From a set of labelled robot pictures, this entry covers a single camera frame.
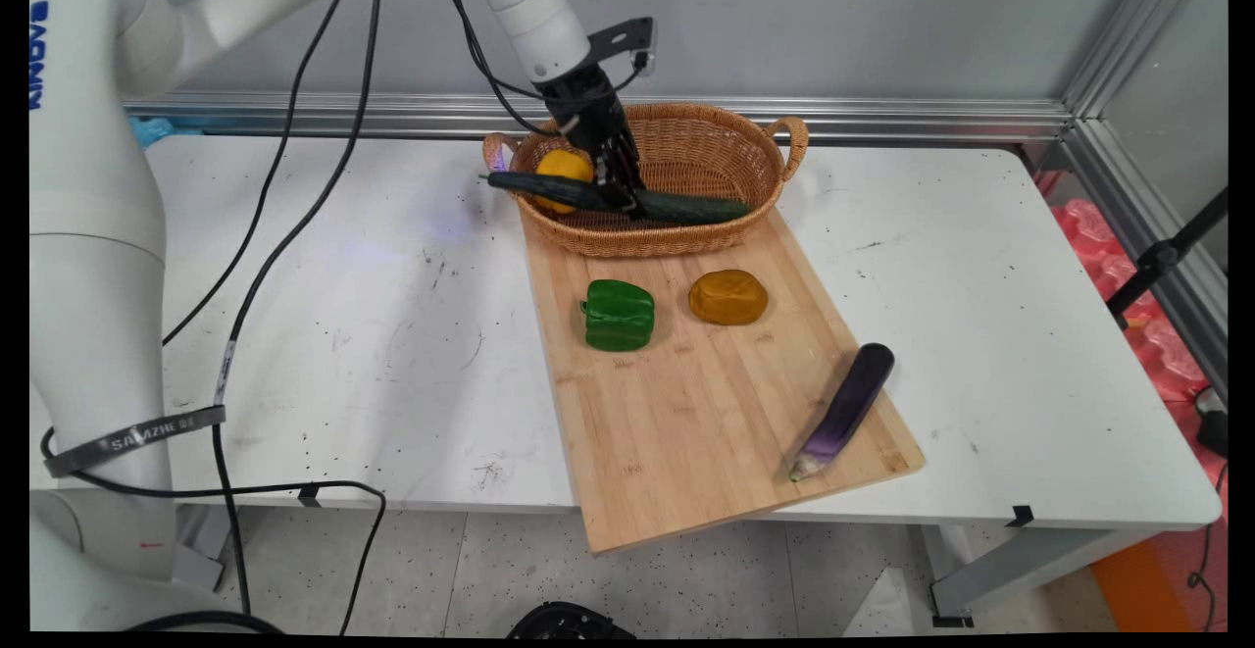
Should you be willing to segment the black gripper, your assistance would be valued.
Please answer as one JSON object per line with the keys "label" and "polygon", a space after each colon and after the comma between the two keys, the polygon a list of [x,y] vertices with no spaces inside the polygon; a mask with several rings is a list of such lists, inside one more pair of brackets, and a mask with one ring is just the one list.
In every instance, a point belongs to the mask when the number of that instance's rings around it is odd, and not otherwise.
{"label": "black gripper", "polygon": [[589,64],[538,82],[536,90],[570,144],[594,157],[594,187],[612,211],[643,220],[638,193],[645,190],[628,117],[609,77]]}

